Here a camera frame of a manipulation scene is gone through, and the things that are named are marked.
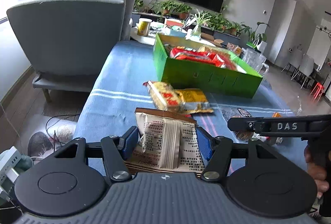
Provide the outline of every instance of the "red stool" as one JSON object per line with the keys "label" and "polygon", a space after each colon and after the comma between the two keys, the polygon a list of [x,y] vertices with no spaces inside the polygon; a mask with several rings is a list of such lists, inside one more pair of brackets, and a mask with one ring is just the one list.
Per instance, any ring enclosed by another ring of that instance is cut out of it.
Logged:
{"label": "red stool", "polygon": [[324,86],[318,82],[311,92],[311,94],[314,94],[314,99],[316,99],[318,97],[318,101],[319,101],[319,99],[322,96],[323,90],[324,90]]}

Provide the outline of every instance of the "pitcher handle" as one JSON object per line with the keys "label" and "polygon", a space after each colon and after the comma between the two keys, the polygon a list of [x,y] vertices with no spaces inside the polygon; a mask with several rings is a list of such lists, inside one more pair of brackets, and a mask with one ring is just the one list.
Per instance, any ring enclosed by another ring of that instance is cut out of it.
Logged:
{"label": "pitcher handle", "polygon": [[265,72],[261,74],[261,76],[264,76],[269,71],[269,66],[267,64],[263,63],[263,66],[265,67]]}

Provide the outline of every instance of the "screw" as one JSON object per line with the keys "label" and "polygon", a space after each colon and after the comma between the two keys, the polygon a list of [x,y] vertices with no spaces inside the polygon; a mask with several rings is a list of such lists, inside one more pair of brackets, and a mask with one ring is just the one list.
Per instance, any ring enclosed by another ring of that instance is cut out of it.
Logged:
{"label": "screw", "polygon": [[209,171],[209,172],[204,173],[204,178],[210,179],[210,180],[218,179],[219,173],[217,173],[215,171]]}
{"label": "screw", "polygon": [[127,177],[129,176],[129,173],[126,172],[126,171],[116,171],[114,174],[113,174],[113,178],[115,179],[126,179]]}

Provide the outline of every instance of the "green cardboard box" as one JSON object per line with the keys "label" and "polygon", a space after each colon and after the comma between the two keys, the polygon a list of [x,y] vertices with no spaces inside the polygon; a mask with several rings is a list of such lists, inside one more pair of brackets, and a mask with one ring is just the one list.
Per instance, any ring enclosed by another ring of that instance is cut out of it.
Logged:
{"label": "green cardboard box", "polygon": [[253,98],[262,76],[231,51],[230,58],[245,72],[222,69],[210,64],[170,58],[164,44],[185,46],[198,50],[203,44],[174,36],[156,35],[154,65],[159,81],[170,83],[175,89],[199,88],[205,92]]}

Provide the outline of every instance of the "hand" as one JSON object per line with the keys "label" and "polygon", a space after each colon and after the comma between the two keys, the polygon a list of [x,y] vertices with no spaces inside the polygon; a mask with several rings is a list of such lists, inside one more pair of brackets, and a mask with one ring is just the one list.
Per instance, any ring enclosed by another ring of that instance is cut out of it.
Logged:
{"label": "hand", "polygon": [[307,163],[307,172],[315,180],[317,185],[317,198],[321,198],[323,193],[329,189],[329,183],[325,181],[326,170],[321,166],[317,166],[312,159],[312,154],[309,147],[305,148],[305,160]]}

